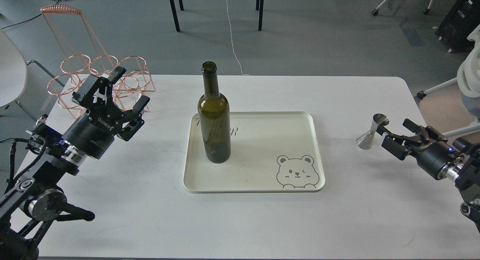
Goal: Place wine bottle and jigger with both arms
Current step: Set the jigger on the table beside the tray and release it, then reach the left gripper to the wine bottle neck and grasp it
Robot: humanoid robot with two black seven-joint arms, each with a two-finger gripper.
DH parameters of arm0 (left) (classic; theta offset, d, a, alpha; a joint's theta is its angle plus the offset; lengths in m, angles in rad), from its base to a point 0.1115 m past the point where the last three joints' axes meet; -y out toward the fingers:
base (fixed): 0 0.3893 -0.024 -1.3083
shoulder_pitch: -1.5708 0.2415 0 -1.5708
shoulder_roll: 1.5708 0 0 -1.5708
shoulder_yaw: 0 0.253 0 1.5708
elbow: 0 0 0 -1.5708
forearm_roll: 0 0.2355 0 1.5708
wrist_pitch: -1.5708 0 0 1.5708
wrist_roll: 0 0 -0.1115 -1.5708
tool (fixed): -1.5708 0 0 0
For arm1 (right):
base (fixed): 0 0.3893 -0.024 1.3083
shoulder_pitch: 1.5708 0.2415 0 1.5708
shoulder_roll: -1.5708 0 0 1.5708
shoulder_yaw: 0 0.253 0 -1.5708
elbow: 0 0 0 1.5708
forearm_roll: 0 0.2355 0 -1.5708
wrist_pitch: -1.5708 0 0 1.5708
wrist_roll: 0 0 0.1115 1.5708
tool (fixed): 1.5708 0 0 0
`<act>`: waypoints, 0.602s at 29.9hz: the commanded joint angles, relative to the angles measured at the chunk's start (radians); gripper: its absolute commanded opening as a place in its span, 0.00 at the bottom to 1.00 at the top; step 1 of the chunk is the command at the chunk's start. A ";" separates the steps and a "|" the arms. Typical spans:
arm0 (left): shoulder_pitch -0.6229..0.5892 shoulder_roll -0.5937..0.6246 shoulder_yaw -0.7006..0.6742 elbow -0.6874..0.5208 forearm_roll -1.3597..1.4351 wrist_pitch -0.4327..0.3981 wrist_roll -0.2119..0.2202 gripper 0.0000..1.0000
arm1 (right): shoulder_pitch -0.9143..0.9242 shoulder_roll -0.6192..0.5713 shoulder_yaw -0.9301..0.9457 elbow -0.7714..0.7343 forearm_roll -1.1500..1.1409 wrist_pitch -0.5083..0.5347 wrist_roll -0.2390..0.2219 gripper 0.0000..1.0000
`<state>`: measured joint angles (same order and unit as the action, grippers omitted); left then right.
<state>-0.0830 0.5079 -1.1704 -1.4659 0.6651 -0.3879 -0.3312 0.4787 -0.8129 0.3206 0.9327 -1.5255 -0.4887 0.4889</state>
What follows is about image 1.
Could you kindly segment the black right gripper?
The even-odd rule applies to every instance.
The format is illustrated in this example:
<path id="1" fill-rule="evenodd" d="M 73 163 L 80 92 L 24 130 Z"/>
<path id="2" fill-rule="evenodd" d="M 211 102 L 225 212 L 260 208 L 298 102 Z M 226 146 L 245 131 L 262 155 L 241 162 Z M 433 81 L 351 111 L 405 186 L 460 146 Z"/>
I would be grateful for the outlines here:
<path id="1" fill-rule="evenodd" d="M 413 156 L 418 166 L 435 180 L 446 178 L 447 170 L 462 158 L 461 153 L 430 125 L 418 125 L 410 119 L 405 119 L 402 125 L 415 135 L 400 136 L 391 133 L 385 125 L 378 126 L 376 132 L 384 136 L 382 147 L 401 161 L 408 155 Z"/>

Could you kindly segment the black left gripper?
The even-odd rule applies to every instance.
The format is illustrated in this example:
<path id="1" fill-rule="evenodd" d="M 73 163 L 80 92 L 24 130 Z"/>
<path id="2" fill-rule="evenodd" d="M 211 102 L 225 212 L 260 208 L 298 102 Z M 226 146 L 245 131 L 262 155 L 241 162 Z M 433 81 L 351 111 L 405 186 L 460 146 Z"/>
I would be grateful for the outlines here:
<path id="1" fill-rule="evenodd" d="M 86 108 L 90 115 L 119 116 L 122 110 L 113 102 L 113 86 L 125 74 L 126 69 L 118 66 L 111 74 L 96 77 L 89 75 L 76 92 L 72 93 L 72 102 Z M 141 95 L 131 110 L 125 111 L 118 124 L 118 138 L 129 141 L 144 125 L 142 115 L 150 98 Z M 111 133 L 95 126 L 85 113 L 77 119 L 63 134 L 69 145 L 86 153 L 89 157 L 100 159 L 114 142 Z"/>

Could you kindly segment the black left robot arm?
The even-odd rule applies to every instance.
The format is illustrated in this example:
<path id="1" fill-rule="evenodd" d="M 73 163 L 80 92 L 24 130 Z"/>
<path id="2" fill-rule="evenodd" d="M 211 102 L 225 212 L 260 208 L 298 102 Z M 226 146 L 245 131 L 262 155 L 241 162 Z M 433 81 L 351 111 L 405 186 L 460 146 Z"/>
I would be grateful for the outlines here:
<path id="1" fill-rule="evenodd" d="M 93 212 L 67 201 L 58 186 L 69 173 L 77 175 L 87 158 L 99 159 L 114 141 L 128 141 L 143 126 L 142 114 L 149 97 L 142 95 L 131 110 L 121 110 L 113 101 L 113 87 L 126 70 L 90 75 L 72 93 L 72 101 L 86 112 L 60 134 L 38 119 L 25 142 L 36 158 L 11 176 L 1 199 L 1 259 L 36 260 L 38 245 L 53 222 L 92 221 Z"/>

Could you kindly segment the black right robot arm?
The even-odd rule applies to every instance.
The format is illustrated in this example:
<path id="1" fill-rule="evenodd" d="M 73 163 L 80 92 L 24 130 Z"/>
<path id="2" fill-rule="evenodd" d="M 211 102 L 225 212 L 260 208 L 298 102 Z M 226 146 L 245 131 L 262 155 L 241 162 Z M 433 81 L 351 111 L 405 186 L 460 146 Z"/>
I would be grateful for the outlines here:
<path id="1" fill-rule="evenodd" d="M 418 166 L 439 181 L 449 179 L 459 192 L 479 185 L 479 133 L 457 138 L 453 145 L 431 126 L 405 119 L 403 126 L 413 136 L 396 135 L 381 123 L 375 132 L 382 135 L 382 147 L 399 160 L 414 157 Z"/>

